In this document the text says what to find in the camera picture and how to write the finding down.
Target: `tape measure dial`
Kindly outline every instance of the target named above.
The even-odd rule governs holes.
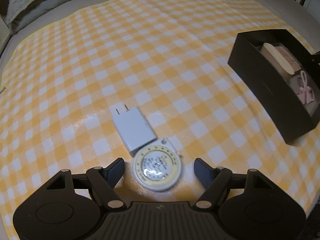
[[[159,139],[137,152],[133,160],[133,174],[143,187],[164,191],[178,181],[181,160],[167,139]]]

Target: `bed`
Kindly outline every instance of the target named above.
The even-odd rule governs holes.
[[[319,127],[286,145],[227,64],[240,31],[285,28],[311,53],[319,50],[319,25],[284,1],[273,9],[291,8],[296,14],[285,18],[304,27],[254,0],[107,0],[24,39],[4,70],[0,97],[1,215],[9,237],[17,237],[16,207],[58,170],[81,173],[119,156],[126,174],[116,190],[127,202],[194,201],[203,189],[192,163],[201,157],[238,173],[258,168],[309,213],[320,188]],[[152,193],[134,181],[111,121],[124,104],[138,105],[182,156],[172,190]]]

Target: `white power adapter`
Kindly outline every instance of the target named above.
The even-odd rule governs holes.
[[[127,111],[119,112],[116,109],[118,115],[115,115],[112,121],[128,152],[134,157],[139,149],[155,141],[157,136],[139,107],[128,109],[124,106]]]

